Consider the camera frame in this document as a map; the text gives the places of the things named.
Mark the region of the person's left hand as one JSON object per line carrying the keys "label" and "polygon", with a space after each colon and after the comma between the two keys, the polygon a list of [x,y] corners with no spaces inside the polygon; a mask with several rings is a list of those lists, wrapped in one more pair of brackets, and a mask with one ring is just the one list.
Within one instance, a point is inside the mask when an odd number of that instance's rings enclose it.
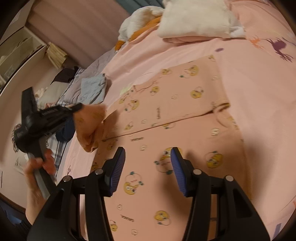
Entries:
{"label": "person's left hand", "polygon": [[24,168],[24,176],[30,189],[37,188],[38,185],[34,176],[34,172],[41,168],[43,168],[50,175],[53,175],[56,172],[54,158],[52,157],[52,151],[50,149],[46,149],[44,161],[41,158],[33,158],[27,161],[27,164]]}

